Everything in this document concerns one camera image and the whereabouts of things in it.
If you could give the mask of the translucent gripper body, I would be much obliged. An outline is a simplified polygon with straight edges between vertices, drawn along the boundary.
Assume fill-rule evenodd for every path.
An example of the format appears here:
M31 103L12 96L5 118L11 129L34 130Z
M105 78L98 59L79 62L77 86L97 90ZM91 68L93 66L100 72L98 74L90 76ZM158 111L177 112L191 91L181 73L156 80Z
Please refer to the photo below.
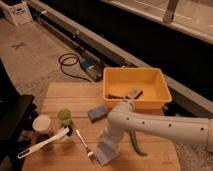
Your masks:
M119 143L121 141L120 136L115 136L115 135L110 134L107 129L104 129L102 131L102 133L99 136L99 139L101 141L104 141L107 144L113 146L114 148L119 148Z

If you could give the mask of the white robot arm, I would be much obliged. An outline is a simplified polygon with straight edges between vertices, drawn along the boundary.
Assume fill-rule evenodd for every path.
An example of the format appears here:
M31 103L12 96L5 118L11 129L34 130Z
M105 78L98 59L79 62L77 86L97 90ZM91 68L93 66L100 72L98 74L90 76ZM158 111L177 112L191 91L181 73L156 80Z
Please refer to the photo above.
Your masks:
M103 137L118 143L130 129L213 152L213 119L136 113L133 102L124 99L108 113Z

